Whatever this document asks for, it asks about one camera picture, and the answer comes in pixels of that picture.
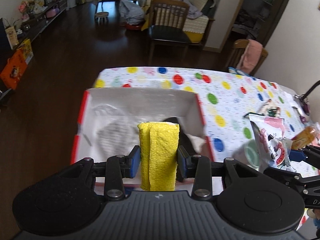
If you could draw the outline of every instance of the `chair backrest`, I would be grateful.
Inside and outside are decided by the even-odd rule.
[[[151,0],[149,27],[163,25],[183,29],[188,11],[189,5],[180,0]]]
[[[249,43],[249,40],[245,40],[245,39],[236,40],[233,43],[232,51],[227,60],[225,70],[227,70],[228,67],[236,68],[248,43]],[[263,63],[263,61],[266,59],[267,56],[268,56],[268,52],[266,51],[265,48],[263,48],[257,65],[249,73],[251,76],[253,76],[257,72],[257,70],[260,68],[261,64]]]

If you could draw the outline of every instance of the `open box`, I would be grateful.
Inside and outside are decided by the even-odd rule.
[[[134,145],[139,144],[136,126],[140,122],[159,122],[169,117],[177,117],[186,134],[204,139],[205,143],[200,154],[213,160],[209,140],[204,134],[204,118],[197,94],[172,89],[96,88],[84,93],[71,163],[85,157],[91,157],[95,162],[105,162],[111,155],[128,155]],[[104,127],[117,120],[123,124],[122,126],[128,125],[128,129],[133,130],[133,140],[129,142],[127,148],[121,148],[122,152],[106,153],[101,146],[99,134]],[[103,183],[104,178],[97,178],[97,186],[102,186]],[[124,179],[124,184],[140,187],[141,179],[137,174],[134,179]]]

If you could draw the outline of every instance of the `wooden floor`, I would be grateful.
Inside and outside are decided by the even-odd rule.
[[[37,38],[31,61],[15,95],[0,113],[0,239],[19,231],[11,211],[22,189],[67,166],[85,89],[100,71],[147,63],[146,33],[118,24],[114,3],[104,3],[109,22],[96,26],[93,4],[62,13]],[[154,66],[220,70],[221,54],[190,48],[156,47]]]

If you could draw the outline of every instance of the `wooden stool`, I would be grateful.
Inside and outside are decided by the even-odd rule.
[[[99,12],[94,15],[94,19],[97,20],[97,22],[99,22],[99,20],[100,22],[107,21],[108,15],[109,15],[108,12]]]

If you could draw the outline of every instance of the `polka dot tablecloth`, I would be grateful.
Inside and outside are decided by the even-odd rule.
[[[292,138],[304,128],[281,88],[253,77],[187,68],[123,67],[103,70],[94,87],[149,87],[198,93],[205,133],[218,162],[254,139],[250,121],[244,115],[256,112],[269,98],[281,108],[285,137]]]

